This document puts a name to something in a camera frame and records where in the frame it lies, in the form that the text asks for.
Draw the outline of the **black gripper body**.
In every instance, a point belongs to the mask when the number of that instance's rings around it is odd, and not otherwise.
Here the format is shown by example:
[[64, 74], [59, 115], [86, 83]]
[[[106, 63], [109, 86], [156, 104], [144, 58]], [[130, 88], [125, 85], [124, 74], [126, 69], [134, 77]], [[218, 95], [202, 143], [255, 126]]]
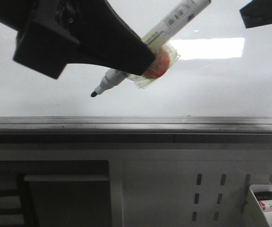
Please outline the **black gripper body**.
[[59, 0], [0, 0], [0, 23], [23, 30], [32, 21], [51, 21]]

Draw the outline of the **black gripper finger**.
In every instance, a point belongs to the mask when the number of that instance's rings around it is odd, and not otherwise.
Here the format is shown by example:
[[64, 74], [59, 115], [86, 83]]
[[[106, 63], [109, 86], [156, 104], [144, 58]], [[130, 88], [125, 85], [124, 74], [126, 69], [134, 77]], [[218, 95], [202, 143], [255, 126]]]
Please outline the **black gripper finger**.
[[245, 28], [272, 24], [272, 0], [252, 0], [239, 12]]
[[106, 0], [38, 0], [13, 59], [57, 79], [68, 64], [141, 75], [155, 55]]

